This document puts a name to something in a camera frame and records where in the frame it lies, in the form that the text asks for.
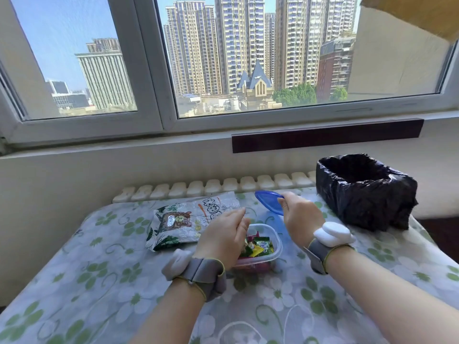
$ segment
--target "trash bag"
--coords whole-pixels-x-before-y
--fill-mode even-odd
[[[408,229],[418,183],[366,154],[319,159],[317,193],[346,224],[370,231]]]

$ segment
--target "floral tablecloth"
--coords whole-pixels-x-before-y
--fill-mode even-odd
[[[315,188],[294,191],[339,221]],[[229,272],[227,291],[204,305],[191,343],[387,342],[330,276],[311,270],[279,216],[253,193],[238,197],[253,222],[278,231],[284,249],[268,274]],[[112,204],[89,215],[0,315],[0,343],[129,342],[169,285],[161,268],[172,251],[152,253],[145,240],[153,210],[173,202]],[[459,309],[459,266],[416,220],[409,231],[351,229],[358,252]]]

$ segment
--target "blue lid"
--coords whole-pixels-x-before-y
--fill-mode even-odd
[[[277,201],[277,198],[283,198],[283,195],[273,191],[255,191],[255,197],[261,202],[269,211],[284,216],[282,206]]]

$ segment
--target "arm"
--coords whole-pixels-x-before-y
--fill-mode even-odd
[[[202,233],[194,257],[220,260],[229,270],[236,263],[247,236],[250,220],[246,209],[221,214]],[[175,279],[130,344],[186,344],[204,305],[198,286]]]
[[[299,247],[309,246],[325,220],[309,200],[293,193],[279,199],[284,222]],[[459,311],[348,247],[334,250],[327,272],[362,307],[393,344],[456,343]]]

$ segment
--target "tree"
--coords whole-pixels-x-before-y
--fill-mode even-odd
[[[330,101],[345,101],[347,100],[347,92],[345,88],[336,88],[333,94],[330,96]]]
[[[275,91],[273,99],[282,106],[304,106],[317,103],[314,87],[308,84],[300,84],[292,89]]]

